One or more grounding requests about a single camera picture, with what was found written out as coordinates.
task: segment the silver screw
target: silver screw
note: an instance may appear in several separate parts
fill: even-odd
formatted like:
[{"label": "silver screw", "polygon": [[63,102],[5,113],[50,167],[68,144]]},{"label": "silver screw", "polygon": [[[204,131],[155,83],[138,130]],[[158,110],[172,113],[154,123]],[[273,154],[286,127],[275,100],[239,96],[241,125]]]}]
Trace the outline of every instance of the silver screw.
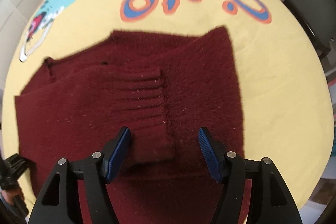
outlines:
[{"label": "silver screw", "polygon": [[272,163],[272,160],[270,158],[264,158],[264,163],[266,164],[271,164]]},{"label": "silver screw", "polygon": [[101,157],[101,153],[100,153],[100,152],[95,152],[95,153],[92,154],[92,157],[93,157],[94,159],[98,159],[98,158]]},{"label": "silver screw", "polygon": [[234,158],[237,156],[236,153],[234,153],[233,151],[229,151],[228,153],[226,153],[226,155],[229,157],[229,158]]},{"label": "silver screw", "polygon": [[65,164],[66,162],[67,162],[67,160],[66,160],[65,158],[61,158],[61,159],[58,160],[58,164],[59,164],[59,165],[63,165],[63,164]]}]

